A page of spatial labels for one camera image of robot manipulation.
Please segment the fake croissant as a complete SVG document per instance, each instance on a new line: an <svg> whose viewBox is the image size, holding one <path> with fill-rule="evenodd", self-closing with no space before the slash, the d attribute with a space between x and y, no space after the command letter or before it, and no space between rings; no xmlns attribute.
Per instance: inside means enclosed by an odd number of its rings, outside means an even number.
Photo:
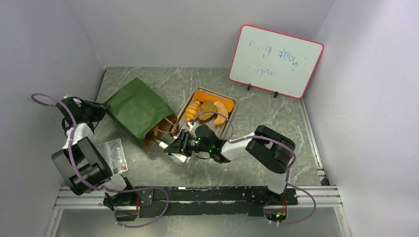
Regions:
<svg viewBox="0 0 419 237"><path fill-rule="evenodd" d="M195 101L186 108L185 110L186 123L188 123L191 119L193 119L197 115L197 111L200 105L201 105L200 101Z"/></svg>

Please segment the brown bread slice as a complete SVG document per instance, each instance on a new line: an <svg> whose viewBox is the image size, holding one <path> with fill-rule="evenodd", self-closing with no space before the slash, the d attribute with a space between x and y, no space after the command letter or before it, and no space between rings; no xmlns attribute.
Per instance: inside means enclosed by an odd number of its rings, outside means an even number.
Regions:
<svg viewBox="0 0 419 237"><path fill-rule="evenodd" d="M214 112L218 112L216 105L212 101L205 101L200 106L201 115L199 116L199 120L210 119L214 115Z"/></svg>

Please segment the pale crescent fake bread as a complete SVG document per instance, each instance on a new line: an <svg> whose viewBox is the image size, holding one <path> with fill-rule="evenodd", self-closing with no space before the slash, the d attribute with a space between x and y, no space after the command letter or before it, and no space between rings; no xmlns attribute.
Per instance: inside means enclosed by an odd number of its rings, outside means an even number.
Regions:
<svg viewBox="0 0 419 237"><path fill-rule="evenodd" d="M216 106L217 112L219 113L214 120L214 124L221 125L226 122L226 118L228 117L228 110L222 102L215 101L213 104Z"/></svg>

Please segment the braided fake bread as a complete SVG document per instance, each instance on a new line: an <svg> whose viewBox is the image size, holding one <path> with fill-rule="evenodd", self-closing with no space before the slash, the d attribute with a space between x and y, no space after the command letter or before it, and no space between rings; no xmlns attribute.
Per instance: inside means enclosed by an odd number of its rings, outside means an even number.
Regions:
<svg viewBox="0 0 419 237"><path fill-rule="evenodd" d="M228 112L232 112L235 107L235 102L233 99L227 98L222 95L216 95L207 91L198 90L193 95L194 101L212 101L212 102L221 102L224 104Z"/></svg>

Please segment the green paper bag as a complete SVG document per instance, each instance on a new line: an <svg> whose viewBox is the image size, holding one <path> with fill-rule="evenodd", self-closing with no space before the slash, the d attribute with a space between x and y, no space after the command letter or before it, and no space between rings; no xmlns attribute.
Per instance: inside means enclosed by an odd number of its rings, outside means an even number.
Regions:
<svg viewBox="0 0 419 237"><path fill-rule="evenodd" d="M144 148L170 133L178 119L170 105L139 78L118 89L105 104L110 118Z"/></svg>

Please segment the metal tongs white handles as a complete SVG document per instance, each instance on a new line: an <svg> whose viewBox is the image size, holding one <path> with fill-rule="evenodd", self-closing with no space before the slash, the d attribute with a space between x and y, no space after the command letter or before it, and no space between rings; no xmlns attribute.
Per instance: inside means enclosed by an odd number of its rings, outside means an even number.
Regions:
<svg viewBox="0 0 419 237"><path fill-rule="evenodd" d="M180 139L179 138L174 139L170 144L167 144L158 138L155 138L154 142L158 144L160 148L163 149L164 153L167 153L169 156L173 156L179 159L182 163L185 163L185 161L189 158L188 156L185 156L180 153L179 151Z"/></svg>

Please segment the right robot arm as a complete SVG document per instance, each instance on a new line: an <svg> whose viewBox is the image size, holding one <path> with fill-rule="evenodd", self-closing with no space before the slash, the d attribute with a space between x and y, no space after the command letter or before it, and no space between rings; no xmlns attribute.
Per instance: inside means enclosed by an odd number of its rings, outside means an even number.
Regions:
<svg viewBox="0 0 419 237"><path fill-rule="evenodd" d="M282 134L259 125L256 130L235 140L221 139L207 125L199 125L194 132L182 129L169 145L161 146L165 153L182 162L195 153L207 153L218 163L238 158L254 158L268 169L267 199L279 204L286 197L291 166L295 163L295 143Z"/></svg>

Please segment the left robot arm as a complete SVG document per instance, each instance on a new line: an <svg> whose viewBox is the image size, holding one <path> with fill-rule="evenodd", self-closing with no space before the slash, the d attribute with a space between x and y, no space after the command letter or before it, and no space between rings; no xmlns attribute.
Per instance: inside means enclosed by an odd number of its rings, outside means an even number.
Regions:
<svg viewBox="0 0 419 237"><path fill-rule="evenodd" d="M68 187L78 196L96 189L108 192L124 205L136 201L137 191L127 178L114 174L106 159L91 139L98 123L105 117L109 105L68 97L56 104L64 115L62 127L66 135L63 148L51 158Z"/></svg>

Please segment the clear plastic packet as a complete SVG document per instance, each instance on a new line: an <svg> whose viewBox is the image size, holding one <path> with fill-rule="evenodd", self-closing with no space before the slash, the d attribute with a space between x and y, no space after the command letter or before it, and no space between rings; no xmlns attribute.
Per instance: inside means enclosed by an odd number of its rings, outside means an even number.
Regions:
<svg viewBox="0 0 419 237"><path fill-rule="evenodd" d="M121 138L104 143L107 163L113 174L122 174L128 171Z"/></svg>

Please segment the metal tray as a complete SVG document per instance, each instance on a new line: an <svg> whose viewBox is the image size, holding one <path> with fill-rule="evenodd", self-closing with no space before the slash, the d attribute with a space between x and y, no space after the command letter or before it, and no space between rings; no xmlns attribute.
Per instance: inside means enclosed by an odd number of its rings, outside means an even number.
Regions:
<svg viewBox="0 0 419 237"><path fill-rule="evenodd" d="M216 94L216 95L222 95L222 96L225 96L227 98L233 99L229 96L223 95L221 93L218 93L218 92L215 92L215 91L203 88L203 87L198 87L197 89L193 90L191 96L186 100L185 105L183 106L182 110L180 111L177 121L170 128L170 131L174 132L174 134L172 135L173 137L176 136L177 134L179 134L181 129L185 128L185 129L190 130L189 127L187 126L186 121L185 121L185 110L190 104L192 104L194 102L193 95L198 90L207 91L207 92L210 92L210 93L213 93L213 94ZM229 119L232 119L232 117L234 115L234 112L235 112L235 109L236 109L236 106L237 106L237 101L235 99L233 99L233 101L235 102L235 107L234 107L232 112L229 112L229 116L228 116ZM227 133L227 129L230 126L229 122L226 121L225 123L223 123L221 125L215 125L214 124L215 119L216 119L216 115L213 115L208 120L196 119L195 120L195 122L196 122L195 125L198 126L198 125L201 125L201 124L206 124L212 131L215 132L217 137L219 137L221 139L224 139L225 136L226 136L226 133Z"/></svg>

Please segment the black base beam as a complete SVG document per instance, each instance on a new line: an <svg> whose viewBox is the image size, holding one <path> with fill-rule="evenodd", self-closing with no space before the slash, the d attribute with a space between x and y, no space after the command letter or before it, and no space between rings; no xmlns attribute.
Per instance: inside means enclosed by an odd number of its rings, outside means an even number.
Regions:
<svg viewBox="0 0 419 237"><path fill-rule="evenodd" d="M266 206L297 205L296 190L276 194L267 186L160 187L136 193L106 195L102 206L117 211L118 219L177 215L234 215L262 217Z"/></svg>

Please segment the red framed whiteboard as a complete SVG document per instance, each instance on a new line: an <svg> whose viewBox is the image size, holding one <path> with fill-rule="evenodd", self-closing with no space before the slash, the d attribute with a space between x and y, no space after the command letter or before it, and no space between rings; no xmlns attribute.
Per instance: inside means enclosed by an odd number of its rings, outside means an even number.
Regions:
<svg viewBox="0 0 419 237"><path fill-rule="evenodd" d="M322 43L243 25L229 78L232 81L300 99L324 51Z"/></svg>

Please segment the aluminium frame rail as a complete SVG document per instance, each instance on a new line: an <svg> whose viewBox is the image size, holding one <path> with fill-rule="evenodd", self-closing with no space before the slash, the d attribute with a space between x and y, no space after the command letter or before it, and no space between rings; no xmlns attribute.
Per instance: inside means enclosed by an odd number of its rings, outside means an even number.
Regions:
<svg viewBox="0 0 419 237"><path fill-rule="evenodd" d="M284 201L288 207L342 207L342 201L335 186L302 186L288 188L283 198L269 195L262 186L233 187L166 187L169 201L192 204L254 204L266 208L279 208ZM60 209L104 209L103 192L94 191L81 196L75 195L68 187L62 187L54 207Z"/></svg>

